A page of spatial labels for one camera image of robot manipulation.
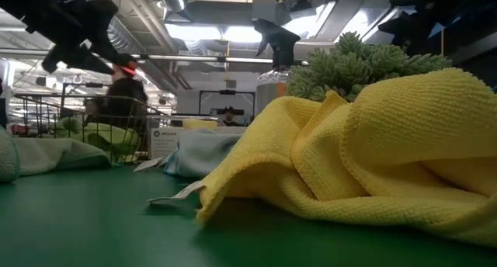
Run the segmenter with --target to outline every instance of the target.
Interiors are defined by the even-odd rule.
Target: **green plant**
[[[369,84],[389,78],[425,74],[450,67],[452,61],[441,55],[409,57],[393,45],[366,45],[357,33],[345,33],[334,51],[316,49],[309,55],[309,66],[293,66],[287,94],[323,101],[334,90],[353,102]]]

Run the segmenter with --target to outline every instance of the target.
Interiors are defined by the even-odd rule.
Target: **white sign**
[[[150,159],[165,158],[177,147],[182,127],[152,128],[150,132]]]

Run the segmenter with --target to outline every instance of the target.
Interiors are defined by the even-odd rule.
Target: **person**
[[[123,56],[130,62],[127,66],[113,64],[113,83],[107,90],[108,97],[99,107],[98,122],[139,131],[144,128],[141,117],[147,112],[148,97],[143,83],[134,79],[137,74],[136,59],[129,54]]]
[[[227,127],[241,127],[242,125],[240,123],[237,123],[233,120],[233,117],[235,116],[235,109],[231,106],[228,106],[224,108],[224,120],[223,123]]]
[[[91,123],[96,116],[99,115],[100,107],[102,107],[103,99],[95,98],[95,99],[85,99],[83,101],[83,105],[85,106],[86,119],[83,126],[87,126],[88,123]]]

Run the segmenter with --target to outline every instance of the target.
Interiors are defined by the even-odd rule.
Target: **red cap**
[[[128,74],[136,75],[137,74],[138,64],[135,61],[128,62],[127,66],[122,66],[121,69]]]

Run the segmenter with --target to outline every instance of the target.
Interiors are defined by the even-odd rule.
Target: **green table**
[[[187,183],[115,168],[0,185],[1,266],[497,266],[497,250],[302,220],[255,200],[226,200],[204,229],[196,196],[145,202]]]

